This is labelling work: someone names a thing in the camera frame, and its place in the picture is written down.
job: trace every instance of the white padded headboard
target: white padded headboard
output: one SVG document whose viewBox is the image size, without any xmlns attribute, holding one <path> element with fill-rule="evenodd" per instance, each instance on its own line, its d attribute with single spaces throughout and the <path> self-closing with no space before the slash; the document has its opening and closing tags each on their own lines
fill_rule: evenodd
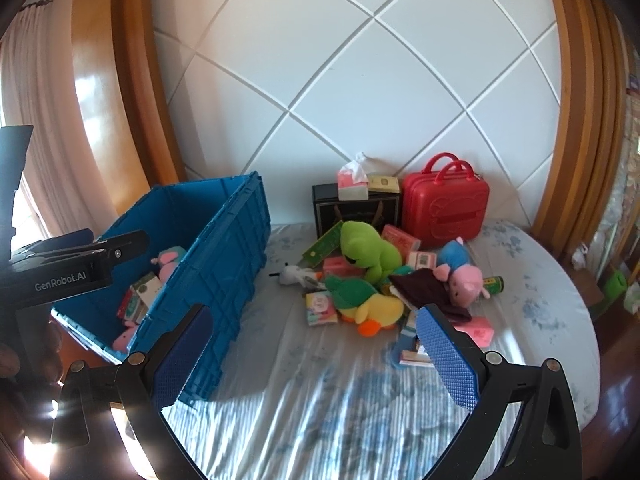
<svg viewBox="0 0 640 480">
<path fill-rule="evenodd" d="M 193 178 L 257 170 L 274 223 L 357 152 L 390 174 L 466 158 L 488 215 L 529 226 L 558 127 L 551 0 L 153 0 Z"/>
</svg>

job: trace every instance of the white bedsheet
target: white bedsheet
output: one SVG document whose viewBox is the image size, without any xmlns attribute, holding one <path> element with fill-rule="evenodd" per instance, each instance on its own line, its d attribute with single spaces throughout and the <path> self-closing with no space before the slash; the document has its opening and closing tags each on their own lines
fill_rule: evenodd
<svg viewBox="0 0 640 480">
<path fill-rule="evenodd" d="M 397 334 L 360 337 L 348 324 L 308 327 L 302 290 L 280 286 L 315 239 L 309 225 L 275 228 L 254 300 L 223 365 L 211 402 L 178 402 L 164 414 L 195 463 L 212 479 L 414 479 L 433 466 L 466 411 L 435 370 L 390 365 Z M 596 412 L 598 349 L 589 314 L 558 264 L 530 237 L 488 221 L 470 244 L 485 276 L 505 291 L 472 306 L 510 362 L 558 358 L 583 428 Z M 476 475 L 494 469 L 516 415 L 510 407 Z"/>
</svg>

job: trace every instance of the hand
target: hand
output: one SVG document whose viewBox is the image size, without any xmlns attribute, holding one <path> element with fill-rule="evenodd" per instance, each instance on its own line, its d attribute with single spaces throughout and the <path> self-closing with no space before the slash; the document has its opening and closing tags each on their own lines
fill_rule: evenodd
<svg viewBox="0 0 640 480">
<path fill-rule="evenodd" d="M 47 396 L 57 400 L 61 389 L 58 381 L 63 372 L 62 361 L 58 356 L 62 346 L 60 328 L 55 323 L 50 322 L 44 333 L 44 338 L 49 352 L 40 364 L 40 372 L 49 383 Z M 0 379 L 13 377 L 19 371 L 20 359 L 18 359 L 18 356 L 7 345 L 0 343 Z M 20 422 L 16 407 L 2 391 L 0 391 L 0 434 L 10 445 L 13 445 L 24 435 L 24 428 Z"/>
</svg>

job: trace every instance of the dark brown cloth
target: dark brown cloth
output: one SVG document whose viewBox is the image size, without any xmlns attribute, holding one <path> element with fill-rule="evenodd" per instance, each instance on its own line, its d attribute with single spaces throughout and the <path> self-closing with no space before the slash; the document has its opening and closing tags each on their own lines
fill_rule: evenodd
<svg viewBox="0 0 640 480">
<path fill-rule="evenodd" d="M 433 275 L 431 269 L 418 269 L 406 276 L 390 275 L 389 280 L 413 306 L 420 308 L 428 303 L 434 303 L 454 324 L 471 321 L 471 314 L 466 308 L 451 303 L 444 283 Z"/>
</svg>

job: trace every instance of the green can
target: green can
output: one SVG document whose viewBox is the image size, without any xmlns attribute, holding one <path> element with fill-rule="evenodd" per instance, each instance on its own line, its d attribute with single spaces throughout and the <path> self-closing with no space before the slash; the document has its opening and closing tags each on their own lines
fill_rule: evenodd
<svg viewBox="0 0 640 480">
<path fill-rule="evenodd" d="M 500 294 L 504 290 L 504 280 L 502 276 L 491 276 L 484 279 L 484 288 L 491 294 Z"/>
</svg>

